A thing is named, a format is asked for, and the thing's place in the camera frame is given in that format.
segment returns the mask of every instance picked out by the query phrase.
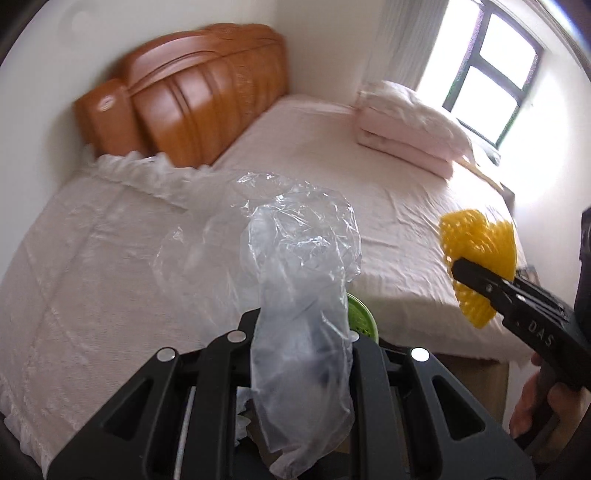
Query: plastic wrap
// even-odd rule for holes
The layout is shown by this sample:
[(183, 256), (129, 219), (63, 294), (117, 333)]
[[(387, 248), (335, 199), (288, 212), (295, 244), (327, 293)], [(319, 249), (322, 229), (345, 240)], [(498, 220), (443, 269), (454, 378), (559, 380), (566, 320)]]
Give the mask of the plastic wrap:
[(274, 174), (214, 173), (196, 182), (154, 273), (199, 341), (260, 307), (252, 394), (271, 472), (293, 478), (353, 424), (345, 285), (359, 273), (353, 209), (338, 192)]
[(238, 387), (236, 389), (236, 426), (234, 428), (234, 446), (237, 447), (240, 440), (246, 438), (248, 433), (246, 427), (251, 422), (249, 418), (240, 415), (246, 410), (246, 402), (252, 397), (251, 389)]

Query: human hand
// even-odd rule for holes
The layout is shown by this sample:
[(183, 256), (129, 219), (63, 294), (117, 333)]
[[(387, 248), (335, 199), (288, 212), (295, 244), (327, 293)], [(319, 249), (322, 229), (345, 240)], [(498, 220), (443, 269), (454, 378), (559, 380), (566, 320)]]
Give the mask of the human hand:
[[(542, 357), (535, 353), (531, 362), (539, 367), (542, 364)], [(513, 438), (517, 438), (531, 428), (532, 414), (541, 400), (537, 398), (539, 374), (537, 372), (525, 383), (521, 398), (515, 406), (509, 421), (509, 431)], [(575, 392), (562, 383), (557, 383), (550, 389), (548, 404), (558, 415), (560, 423), (552, 432), (546, 445), (534, 454), (536, 462), (548, 463), (556, 459), (578, 428), (589, 406), (590, 397), (591, 395), (585, 389)]]

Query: window pane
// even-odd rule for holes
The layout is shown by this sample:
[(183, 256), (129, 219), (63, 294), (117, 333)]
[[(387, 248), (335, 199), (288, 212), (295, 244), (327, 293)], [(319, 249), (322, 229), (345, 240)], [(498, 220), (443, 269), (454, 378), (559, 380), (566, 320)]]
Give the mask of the window pane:
[(480, 56), (522, 88), (534, 61), (535, 50), (507, 22), (491, 15)]
[(417, 93), (429, 105), (443, 105), (476, 27), (480, 8), (472, 0), (450, 0)]
[(452, 113), (496, 143), (516, 106), (511, 95), (480, 70), (470, 67)]

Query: window frame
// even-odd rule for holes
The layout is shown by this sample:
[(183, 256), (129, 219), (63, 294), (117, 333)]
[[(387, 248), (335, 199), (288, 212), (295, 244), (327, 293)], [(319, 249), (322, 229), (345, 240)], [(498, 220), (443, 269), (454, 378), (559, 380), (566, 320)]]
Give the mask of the window frame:
[[(464, 55), (464, 59), (462, 60), (462, 64), (460, 65), (460, 69), (452, 83), (451, 88), (449, 89), (445, 101), (443, 102), (443, 108), (449, 112), (452, 111), (454, 105), (456, 104), (457, 97), (460, 95), (460, 91), (464, 85), (464, 81), (466, 80), (466, 76), (468, 75), (468, 70), (470, 70), (470, 67), (474, 67), (482, 72), (504, 91), (509, 93), (515, 99), (517, 105), (515, 106), (513, 113), (509, 117), (505, 128), (499, 135), (496, 142), (489, 140), (480, 132), (462, 122), (460, 119), (458, 119), (458, 121), (469, 131), (473, 132), (475, 135), (478, 135), (481, 139), (493, 147), (499, 148), (531, 90), (531, 85), (538, 72), (538, 66), (540, 65), (540, 59), (543, 55), (544, 49), (542, 45), (533, 37), (533, 35), (531, 35), (517, 22), (517, 20), (515, 20), (497, 4), (494, 4), (491, 0), (475, 1), (480, 8), (478, 20), (476, 22), (476, 26), (474, 27), (474, 32), (472, 33), (470, 45), (468, 46), (466, 54)], [(530, 72), (528, 73), (527, 79), (525, 80), (522, 88), (519, 88), (513, 81), (509, 80), (505, 74), (501, 73), (500, 70), (480, 56), (480, 49), (484, 43), (484, 38), (488, 30), (491, 15), (497, 15), (501, 20), (505, 21), (511, 28), (521, 35), (535, 51), (535, 57), (531, 63)]]

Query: yellow plastic mesh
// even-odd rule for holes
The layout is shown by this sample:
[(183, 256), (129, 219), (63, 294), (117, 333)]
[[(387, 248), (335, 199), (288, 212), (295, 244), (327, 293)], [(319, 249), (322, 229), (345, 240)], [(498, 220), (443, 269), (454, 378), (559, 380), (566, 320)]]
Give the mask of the yellow plastic mesh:
[(439, 229), (443, 260), (460, 308), (472, 325), (483, 328), (495, 311), (488, 299), (453, 279), (452, 265), (464, 257), (513, 281), (517, 265), (513, 224), (507, 220), (492, 223), (478, 210), (461, 210), (442, 216)]

